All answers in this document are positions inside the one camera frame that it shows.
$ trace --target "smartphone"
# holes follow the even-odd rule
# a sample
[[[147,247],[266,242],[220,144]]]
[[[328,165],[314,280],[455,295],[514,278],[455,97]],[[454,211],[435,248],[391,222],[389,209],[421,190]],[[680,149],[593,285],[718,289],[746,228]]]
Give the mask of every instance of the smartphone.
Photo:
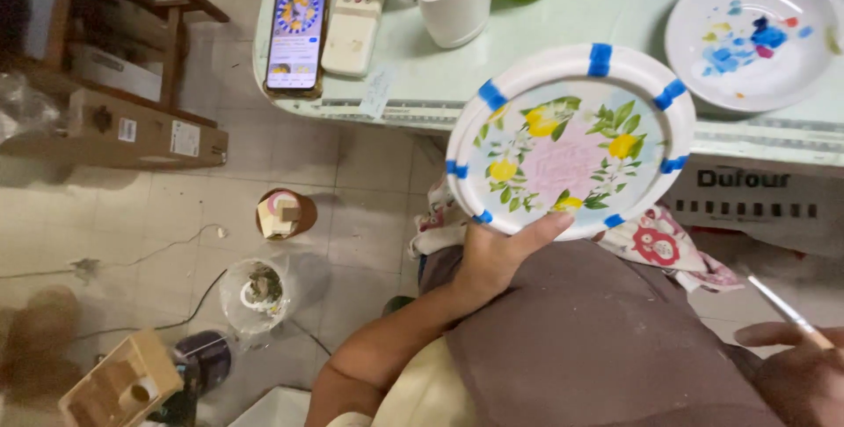
[[[267,90],[310,91],[319,79],[328,0],[275,0]]]

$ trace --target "phone case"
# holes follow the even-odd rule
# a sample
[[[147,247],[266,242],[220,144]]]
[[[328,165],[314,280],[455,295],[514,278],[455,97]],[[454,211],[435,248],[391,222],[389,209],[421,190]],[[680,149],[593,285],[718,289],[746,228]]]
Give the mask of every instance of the phone case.
[[[298,89],[286,89],[284,91],[270,91],[269,87],[267,87],[267,76],[264,76],[263,82],[263,90],[264,92],[271,98],[306,98],[306,99],[315,99],[322,96],[322,50],[325,47],[326,35],[328,32],[328,13],[329,10],[329,2],[331,0],[326,0],[325,2],[325,13],[322,14],[322,31],[320,32],[320,45],[319,45],[319,56],[316,62],[316,84],[314,84],[313,89],[308,90],[298,90]],[[273,39],[273,24],[275,23],[275,7],[278,0],[273,0],[273,18],[270,20],[269,24],[269,33],[270,33],[270,41],[272,42]],[[268,72],[269,70],[269,62],[267,68],[264,69],[264,72]]]

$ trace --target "paintbrush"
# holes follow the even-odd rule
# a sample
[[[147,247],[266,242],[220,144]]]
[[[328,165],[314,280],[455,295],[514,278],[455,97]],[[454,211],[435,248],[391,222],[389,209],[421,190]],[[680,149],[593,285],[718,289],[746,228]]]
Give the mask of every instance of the paintbrush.
[[[829,338],[819,332],[817,328],[812,326],[800,313],[797,313],[791,305],[786,303],[785,300],[781,299],[764,283],[759,281],[756,276],[751,275],[750,277],[747,277],[747,280],[756,287],[756,290],[759,290],[759,293],[762,294],[762,297],[767,300],[768,304],[776,311],[776,313],[778,313],[785,321],[790,321],[791,323],[797,325],[800,332],[802,332],[803,335],[806,336],[806,339],[808,339],[813,345],[823,351],[830,349],[837,350],[836,345],[832,344]],[[841,359],[842,363],[844,363],[844,356],[839,354],[838,357]]]

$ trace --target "hand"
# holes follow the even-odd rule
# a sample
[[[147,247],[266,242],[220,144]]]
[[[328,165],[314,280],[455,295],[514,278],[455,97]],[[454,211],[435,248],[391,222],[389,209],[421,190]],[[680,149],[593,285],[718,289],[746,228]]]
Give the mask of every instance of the hand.
[[[821,328],[837,347],[844,347],[844,327]],[[747,347],[795,346],[767,358],[754,385],[783,422],[799,427],[844,426],[844,350],[822,351],[806,341],[795,325],[767,322],[735,332]]]
[[[504,292],[529,255],[551,243],[574,222],[574,216],[567,212],[553,212],[512,236],[470,223],[463,261],[451,282],[453,289],[479,308]]]

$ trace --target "painted plate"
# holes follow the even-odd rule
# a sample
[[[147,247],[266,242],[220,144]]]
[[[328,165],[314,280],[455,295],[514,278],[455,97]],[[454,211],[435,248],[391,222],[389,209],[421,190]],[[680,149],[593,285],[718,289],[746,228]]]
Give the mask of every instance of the painted plate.
[[[829,66],[835,10],[832,0],[680,0],[665,50],[700,98],[734,110],[779,109],[806,98]]]
[[[506,234],[573,212],[558,240],[638,216],[689,155],[695,108],[656,59],[608,44],[534,55],[484,84],[446,153],[463,210]]]
[[[319,0],[280,0],[275,12],[279,27],[290,34],[307,31],[319,18]]]

